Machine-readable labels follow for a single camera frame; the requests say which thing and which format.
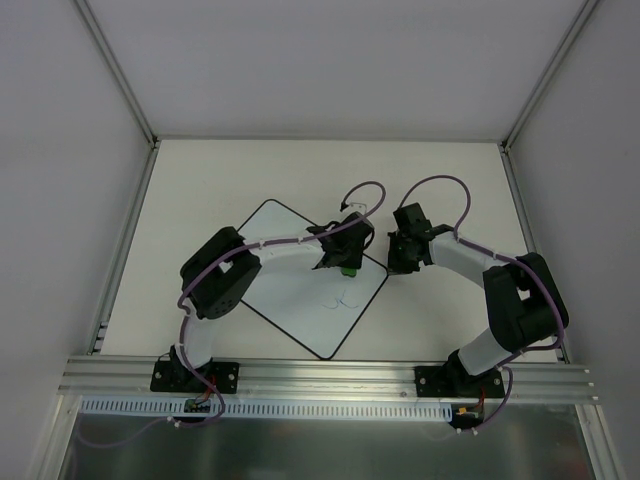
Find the green bone-shaped eraser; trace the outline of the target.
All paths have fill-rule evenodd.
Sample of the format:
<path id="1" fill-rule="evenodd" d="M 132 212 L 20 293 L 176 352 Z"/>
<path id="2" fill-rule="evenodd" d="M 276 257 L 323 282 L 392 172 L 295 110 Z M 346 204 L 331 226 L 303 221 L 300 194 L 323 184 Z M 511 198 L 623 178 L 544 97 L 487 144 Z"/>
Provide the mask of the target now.
<path id="1" fill-rule="evenodd" d="M 358 273 L 358 270 L 355 268 L 348 268 L 348 267 L 342 267 L 341 268 L 341 274 L 349 277 L 349 278 L 354 278 Z"/>

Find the white whiteboard black frame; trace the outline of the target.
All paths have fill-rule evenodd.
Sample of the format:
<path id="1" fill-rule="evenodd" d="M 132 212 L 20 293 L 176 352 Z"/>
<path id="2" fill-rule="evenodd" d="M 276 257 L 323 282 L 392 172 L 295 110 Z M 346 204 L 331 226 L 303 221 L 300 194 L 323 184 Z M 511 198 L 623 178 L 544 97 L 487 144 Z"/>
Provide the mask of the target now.
<path id="1" fill-rule="evenodd" d="M 240 227 L 261 269 L 242 302 L 316 357 L 332 358 L 387 280 L 386 268 L 364 256 L 355 276 L 324 267 L 318 240 L 300 243 L 312 222 L 268 199 Z M 268 246 L 276 238 L 296 242 Z"/>

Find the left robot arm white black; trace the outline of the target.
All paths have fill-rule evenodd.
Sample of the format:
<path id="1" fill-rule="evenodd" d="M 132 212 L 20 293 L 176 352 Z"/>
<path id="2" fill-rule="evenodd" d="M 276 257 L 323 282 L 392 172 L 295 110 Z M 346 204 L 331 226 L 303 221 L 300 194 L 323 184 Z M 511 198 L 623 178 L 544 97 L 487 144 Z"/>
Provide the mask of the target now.
<path id="1" fill-rule="evenodd" d="M 248 241 L 224 227 L 181 267 L 177 306 L 184 312 L 174 345 L 178 358 L 173 378 L 187 391 L 202 388 L 211 360 L 205 342 L 209 323 L 231 312 L 260 276 L 272 271 L 358 270 L 375 237 L 366 214 L 352 211 L 341 221 L 311 226 L 284 238 Z"/>

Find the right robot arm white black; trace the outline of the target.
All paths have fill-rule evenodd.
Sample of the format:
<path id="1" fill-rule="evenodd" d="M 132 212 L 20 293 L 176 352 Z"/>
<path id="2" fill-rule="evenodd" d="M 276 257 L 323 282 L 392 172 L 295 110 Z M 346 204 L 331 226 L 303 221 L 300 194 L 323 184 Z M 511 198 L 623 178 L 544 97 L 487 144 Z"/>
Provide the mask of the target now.
<path id="1" fill-rule="evenodd" d="M 449 355 L 435 379 L 459 396 L 480 388 L 483 375 L 552 336 L 561 341 L 569 315 L 546 260 L 537 253 L 509 257 L 434 226 L 417 203 L 393 212 L 388 270 L 393 275 L 421 267 L 448 269 L 484 291 L 488 327 Z"/>

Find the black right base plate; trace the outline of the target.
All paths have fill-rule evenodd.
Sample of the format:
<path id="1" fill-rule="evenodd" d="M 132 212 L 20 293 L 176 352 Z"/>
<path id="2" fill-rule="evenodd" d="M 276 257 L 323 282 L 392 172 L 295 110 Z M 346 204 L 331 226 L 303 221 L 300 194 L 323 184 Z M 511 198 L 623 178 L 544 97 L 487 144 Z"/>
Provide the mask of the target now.
<path id="1" fill-rule="evenodd" d="M 443 366 L 420 365 L 414 368 L 416 394 L 420 398 L 479 398 L 502 399 L 506 388 L 497 369 L 479 376 L 449 375 Z"/>

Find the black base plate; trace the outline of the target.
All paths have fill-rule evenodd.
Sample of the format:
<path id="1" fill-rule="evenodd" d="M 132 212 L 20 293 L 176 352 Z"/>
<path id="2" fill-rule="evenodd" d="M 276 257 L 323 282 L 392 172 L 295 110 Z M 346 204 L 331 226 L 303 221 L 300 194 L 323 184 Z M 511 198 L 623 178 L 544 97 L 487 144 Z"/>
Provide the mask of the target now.
<path id="1" fill-rule="evenodd" d="M 449 375 L 443 366 L 420 365 L 414 368 L 416 394 L 420 398 L 479 398 L 502 399 L 506 388 L 497 369 L 479 376 Z"/>
<path id="2" fill-rule="evenodd" d="M 240 364 L 237 362 L 210 361 L 198 368 L 197 372 L 221 394 L 235 394 L 239 370 Z M 149 389 L 161 393 L 204 393 L 208 386 L 179 360 L 169 358 L 155 362 Z"/>

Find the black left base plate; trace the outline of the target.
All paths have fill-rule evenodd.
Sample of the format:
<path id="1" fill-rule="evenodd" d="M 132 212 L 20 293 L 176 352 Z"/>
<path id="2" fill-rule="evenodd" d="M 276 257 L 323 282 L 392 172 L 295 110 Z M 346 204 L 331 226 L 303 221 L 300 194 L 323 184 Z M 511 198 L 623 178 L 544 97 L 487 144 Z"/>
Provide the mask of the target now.
<path id="1" fill-rule="evenodd" d="M 221 394 L 235 394 L 239 370 L 240 364 L 237 362 L 210 361 L 198 368 L 197 372 Z M 179 360 L 169 358 L 155 362 L 149 389 L 161 393 L 204 393 L 208 386 Z"/>

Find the left aluminium frame post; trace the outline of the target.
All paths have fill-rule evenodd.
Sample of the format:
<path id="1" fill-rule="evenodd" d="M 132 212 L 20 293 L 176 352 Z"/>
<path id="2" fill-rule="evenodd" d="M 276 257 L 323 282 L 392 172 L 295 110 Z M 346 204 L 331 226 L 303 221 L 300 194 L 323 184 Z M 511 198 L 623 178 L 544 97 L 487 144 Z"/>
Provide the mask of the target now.
<path id="1" fill-rule="evenodd" d="M 153 167 L 159 149 L 159 138 L 154 132 L 133 88 L 119 62 L 110 41 L 98 19 L 90 1 L 72 1 L 76 13 L 84 24 L 89 37 L 104 63 L 109 76 L 115 84 L 121 99 L 132 116 L 134 123 L 144 139 L 145 156 L 141 163 L 129 198 L 123 226 L 119 232 L 115 251 L 107 270 L 106 281 L 97 304 L 93 328 L 87 340 L 86 354 L 93 356 L 101 351 L 100 333 L 108 326 L 115 304 L 117 291 L 121 283 L 127 258 L 139 221 L 144 198 L 148 190 Z"/>

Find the aluminium frame post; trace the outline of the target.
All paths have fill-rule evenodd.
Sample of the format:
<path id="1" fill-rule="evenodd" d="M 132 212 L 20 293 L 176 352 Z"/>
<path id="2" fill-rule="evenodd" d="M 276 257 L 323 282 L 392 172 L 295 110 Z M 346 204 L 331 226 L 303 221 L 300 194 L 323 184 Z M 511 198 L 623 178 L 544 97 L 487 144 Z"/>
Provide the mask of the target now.
<path id="1" fill-rule="evenodd" d="M 84 24 L 89 37 L 104 63 L 109 76 L 115 84 L 121 99 L 132 116 L 134 123 L 144 139 L 145 156 L 141 163 L 129 198 L 123 226 L 119 232 L 115 251 L 107 270 L 106 281 L 97 304 L 93 328 L 87 340 L 86 354 L 93 356 L 101 351 L 100 333 L 108 326 L 115 304 L 117 291 L 121 283 L 127 258 L 139 221 L 144 198 L 148 190 L 153 167 L 159 149 L 159 138 L 154 132 L 133 88 L 119 62 L 110 41 L 98 19 L 90 1 L 72 1 L 76 13 Z"/>
<path id="2" fill-rule="evenodd" d="M 503 145 L 503 162 L 526 247 L 547 260 L 571 324 L 564 362 L 600 359 L 606 319 L 599 296 L 593 229 L 607 201 L 612 168 L 609 133 L 616 123 L 605 100 L 614 86 L 620 40 L 633 1 L 586 1 L 561 39 Z"/>

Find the aluminium mounting rail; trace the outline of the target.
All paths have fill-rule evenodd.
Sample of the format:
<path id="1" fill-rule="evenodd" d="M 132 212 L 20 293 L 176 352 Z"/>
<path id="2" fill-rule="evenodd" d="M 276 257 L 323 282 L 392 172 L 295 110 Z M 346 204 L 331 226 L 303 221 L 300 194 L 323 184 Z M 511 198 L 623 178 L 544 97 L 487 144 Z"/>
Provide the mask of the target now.
<path id="1" fill-rule="evenodd" d="M 60 394 L 149 395 L 156 359 L 72 356 Z M 417 393 L 413 362 L 241 359 L 237 396 L 256 399 L 395 401 Z M 597 405 L 589 369 L 577 364 L 515 363 L 511 401 Z"/>

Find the right aluminium frame post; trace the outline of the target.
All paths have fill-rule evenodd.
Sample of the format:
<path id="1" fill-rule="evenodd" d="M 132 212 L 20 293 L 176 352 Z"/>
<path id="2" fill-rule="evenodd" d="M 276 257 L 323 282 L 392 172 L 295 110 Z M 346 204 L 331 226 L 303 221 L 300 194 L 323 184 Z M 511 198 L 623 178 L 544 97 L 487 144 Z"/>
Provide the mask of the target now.
<path id="1" fill-rule="evenodd" d="M 586 1 L 561 39 L 503 145 L 503 162 L 526 247 L 547 260 L 571 324 L 564 362 L 600 359 L 606 319 L 599 296 L 593 229 L 607 201 L 612 168 L 609 133 L 616 123 L 605 100 L 614 86 L 620 40 L 633 1 Z"/>

